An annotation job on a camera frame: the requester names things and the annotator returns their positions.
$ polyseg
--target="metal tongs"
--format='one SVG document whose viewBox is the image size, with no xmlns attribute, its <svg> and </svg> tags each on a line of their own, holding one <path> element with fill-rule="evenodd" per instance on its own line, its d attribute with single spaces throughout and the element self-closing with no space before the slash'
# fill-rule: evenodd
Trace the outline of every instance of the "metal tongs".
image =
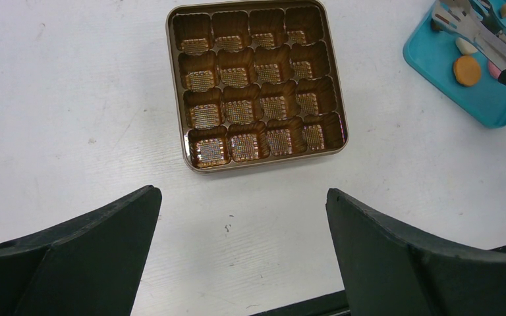
<svg viewBox="0 0 506 316">
<path fill-rule="evenodd" d="M 437 0 L 432 18 L 482 52 L 501 70 L 498 81 L 506 85 L 506 27 L 488 0 Z"/>
</svg>

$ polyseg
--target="textured grid pattern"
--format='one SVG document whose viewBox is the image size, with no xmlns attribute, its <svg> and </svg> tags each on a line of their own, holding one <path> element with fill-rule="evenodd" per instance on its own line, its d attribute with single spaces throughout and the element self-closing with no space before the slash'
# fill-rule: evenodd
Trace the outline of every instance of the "textured grid pattern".
<svg viewBox="0 0 506 316">
<path fill-rule="evenodd" d="M 255 69 L 257 70 L 257 73 L 259 74 L 259 78 L 261 78 L 261 80 L 270 82 L 272 84 L 276 84 L 282 80 L 278 64 L 256 65 Z"/>
<path fill-rule="evenodd" d="M 265 111 L 265 115 L 269 119 L 285 119 L 286 113 L 286 100 L 281 95 L 279 97 L 262 97 L 261 106 Z"/>
<path fill-rule="evenodd" d="M 226 145 L 222 138 L 200 140 L 195 145 L 197 167 L 220 166 L 228 163 Z"/>
<path fill-rule="evenodd" d="M 222 117 L 218 105 L 197 105 L 189 110 L 191 127 L 211 128 L 222 124 Z"/>
<path fill-rule="evenodd" d="M 255 120 L 253 102 L 250 100 L 225 102 L 226 117 L 231 123 L 249 124 Z"/>
<path fill-rule="evenodd" d="M 214 74 L 210 70 L 189 72 L 185 76 L 185 82 L 187 87 L 193 91 L 206 91 L 215 86 Z"/>
<path fill-rule="evenodd" d="M 288 36 L 290 37 L 290 40 L 293 40 L 296 43 L 299 43 L 302 45 L 307 44 L 307 40 L 305 38 L 304 31 L 290 31 L 290 32 L 288 32 Z"/>
<path fill-rule="evenodd" d="M 306 114 L 319 114 L 319 103 L 314 93 L 300 93 L 296 95 L 296 102 Z"/>
<path fill-rule="evenodd" d="M 325 138 L 323 136 L 323 128 L 319 124 L 308 125 L 303 130 L 304 139 L 307 146 L 313 150 L 325 149 Z"/>
<path fill-rule="evenodd" d="M 181 49 L 188 54 L 200 54 L 208 50 L 206 38 L 184 39 L 181 42 Z"/>
<path fill-rule="evenodd" d="M 292 135 L 289 129 L 270 130 L 267 132 L 267 142 L 275 156 L 292 154 Z"/>
<path fill-rule="evenodd" d="M 232 136 L 232 158 L 236 162 L 259 159 L 259 139 L 255 134 Z"/>
<path fill-rule="evenodd" d="M 221 36 L 216 39 L 216 45 L 227 51 L 238 51 L 243 48 L 241 38 L 237 35 Z"/>
<path fill-rule="evenodd" d="M 245 87 L 249 84 L 249 77 L 245 68 L 228 68 L 221 71 L 222 82 L 228 86 Z"/>
<path fill-rule="evenodd" d="M 273 48 L 276 46 L 272 33 L 253 34 L 251 37 L 260 47 Z"/>
<path fill-rule="evenodd" d="M 292 68 L 296 71 L 296 74 L 300 78 L 313 79 L 313 72 L 311 69 L 311 63 L 308 61 L 299 61 L 292 63 Z"/>
</svg>

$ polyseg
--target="white table surface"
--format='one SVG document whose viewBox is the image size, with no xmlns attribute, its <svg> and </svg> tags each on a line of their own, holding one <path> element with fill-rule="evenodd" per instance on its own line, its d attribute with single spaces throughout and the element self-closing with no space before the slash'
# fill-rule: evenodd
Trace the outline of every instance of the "white table surface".
<svg viewBox="0 0 506 316">
<path fill-rule="evenodd" d="M 348 146 L 209 176 L 182 159 L 165 38 L 168 12 L 199 2 L 0 0 L 0 242 L 161 188 L 134 315 L 249 315 L 342 290 L 328 188 L 456 242 L 506 244 L 506 127 L 403 60 L 431 1 L 324 1 Z"/>
</svg>

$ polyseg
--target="scratch mark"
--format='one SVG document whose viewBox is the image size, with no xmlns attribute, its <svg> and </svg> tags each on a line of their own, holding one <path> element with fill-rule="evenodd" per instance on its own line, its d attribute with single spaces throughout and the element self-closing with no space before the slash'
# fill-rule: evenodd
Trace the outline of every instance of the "scratch mark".
<svg viewBox="0 0 506 316">
<path fill-rule="evenodd" d="M 42 38 L 43 30 L 45 30 L 45 23 L 40 23 L 40 32 L 38 36 L 36 36 L 36 41 L 39 41 Z"/>
<path fill-rule="evenodd" d="M 219 300 L 223 300 L 224 302 L 228 302 L 228 303 L 230 303 L 230 304 L 235 305 L 235 303 L 234 303 L 234 302 L 229 301 L 229 300 L 226 300 L 225 298 L 221 298 L 221 297 L 216 296 L 216 295 L 212 295 L 212 294 L 205 293 L 205 292 L 197 292 L 197 293 L 201 294 L 201 298 L 203 298 L 203 297 L 205 297 L 205 296 L 210 296 L 211 298 L 217 298 L 217 299 L 219 299 Z"/>
<path fill-rule="evenodd" d="M 0 162 L 2 165 L 12 165 L 14 163 L 14 157 L 5 158 Z"/>
<path fill-rule="evenodd" d="M 117 145 L 119 144 L 119 142 L 121 141 L 121 139 L 123 139 L 123 136 L 125 136 L 125 133 L 127 133 L 127 130 L 130 128 L 130 125 L 132 124 L 134 118 L 136 117 L 136 114 L 140 112 L 140 109 L 139 108 L 137 110 L 137 112 L 134 113 L 134 115 L 132 116 L 131 120 L 129 121 L 129 124 L 127 125 L 127 127 L 125 128 L 125 130 L 123 131 L 123 133 L 121 134 L 121 136 L 119 136 L 119 139 L 117 139 L 117 142 L 115 142 L 115 145 L 113 146 L 113 148 L 111 149 L 111 151 L 114 151 L 115 148 L 117 147 Z"/>
<path fill-rule="evenodd" d="M 105 117 L 105 112 L 108 108 L 109 107 L 107 106 L 107 100 L 105 100 L 101 106 L 101 113 L 94 120 L 94 126 L 98 127 L 101 124 L 103 118 Z"/>
</svg>

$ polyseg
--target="gold plastic tray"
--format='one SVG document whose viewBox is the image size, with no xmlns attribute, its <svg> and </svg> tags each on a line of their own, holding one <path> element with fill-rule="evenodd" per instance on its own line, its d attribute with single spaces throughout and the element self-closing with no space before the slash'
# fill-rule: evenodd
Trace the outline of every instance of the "gold plastic tray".
<svg viewBox="0 0 506 316">
<path fill-rule="evenodd" d="M 348 140 L 323 5 L 178 7 L 167 37 L 187 165 L 215 172 L 341 151 Z"/>
</svg>

